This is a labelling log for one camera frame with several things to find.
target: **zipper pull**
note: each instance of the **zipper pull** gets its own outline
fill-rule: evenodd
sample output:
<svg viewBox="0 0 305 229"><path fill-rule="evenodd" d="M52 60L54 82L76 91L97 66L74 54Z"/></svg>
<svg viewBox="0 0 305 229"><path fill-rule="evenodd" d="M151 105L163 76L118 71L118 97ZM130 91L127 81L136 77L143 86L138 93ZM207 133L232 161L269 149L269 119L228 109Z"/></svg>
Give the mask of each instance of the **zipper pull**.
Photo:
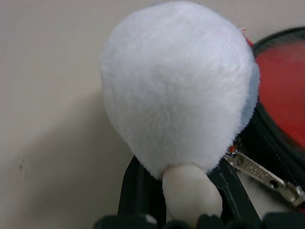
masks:
<svg viewBox="0 0 305 229"><path fill-rule="evenodd" d="M255 180L264 184L295 207L305 203L305 192L300 186L295 186L290 182L285 182L266 168L248 158L244 154L234 151L224 155L225 160L237 170L251 176Z"/></svg>

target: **white wall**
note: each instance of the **white wall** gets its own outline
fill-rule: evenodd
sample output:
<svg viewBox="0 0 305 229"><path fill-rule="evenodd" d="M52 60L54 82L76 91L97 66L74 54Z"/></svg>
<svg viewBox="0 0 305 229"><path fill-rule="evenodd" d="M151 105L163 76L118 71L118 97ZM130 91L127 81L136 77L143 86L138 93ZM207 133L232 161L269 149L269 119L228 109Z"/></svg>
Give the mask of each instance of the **white wall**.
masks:
<svg viewBox="0 0 305 229"><path fill-rule="evenodd" d="M1 229L91 228L116 212L132 155L106 118L98 58L116 23L156 2L0 1ZM305 25L304 0L200 2L254 41Z"/></svg>

